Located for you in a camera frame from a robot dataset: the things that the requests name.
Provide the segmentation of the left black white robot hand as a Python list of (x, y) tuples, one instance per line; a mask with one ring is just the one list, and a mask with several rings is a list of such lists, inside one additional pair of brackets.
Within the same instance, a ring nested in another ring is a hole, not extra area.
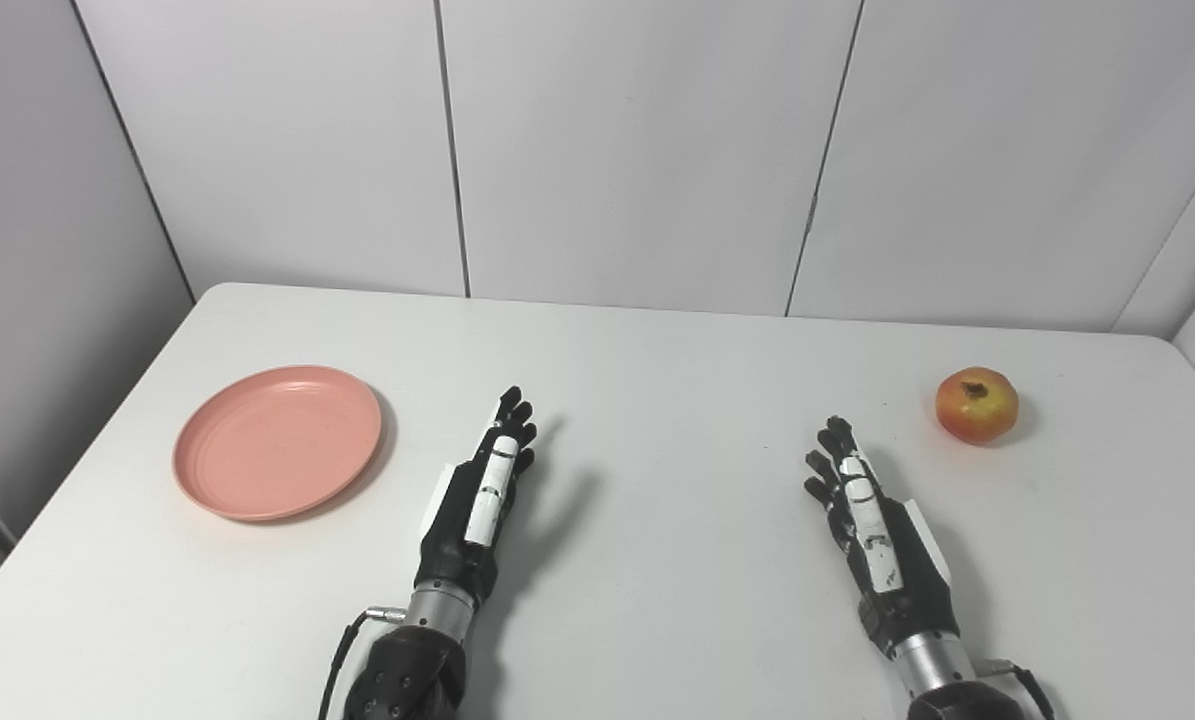
[(517, 482), (537, 459), (533, 407), (517, 386), (505, 389), (482, 441), (454, 466), (442, 500), (419, 542), (413, 584), (441, 583), (472, 598), (478, 610), (498, 579), (498, 539), (516, 501)]

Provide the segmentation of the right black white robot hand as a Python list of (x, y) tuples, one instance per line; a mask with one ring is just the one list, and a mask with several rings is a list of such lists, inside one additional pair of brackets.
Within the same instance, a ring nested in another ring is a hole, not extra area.
[(817, 439), (805, 456), (813, 474), (804, 490), (825, 507), (831, 537), (847, 556), (868, 639), (894, 657), (914, 635), (960, 635), (952, 587), (908, 506), (885, 496), (852, 424), (831, 416)]

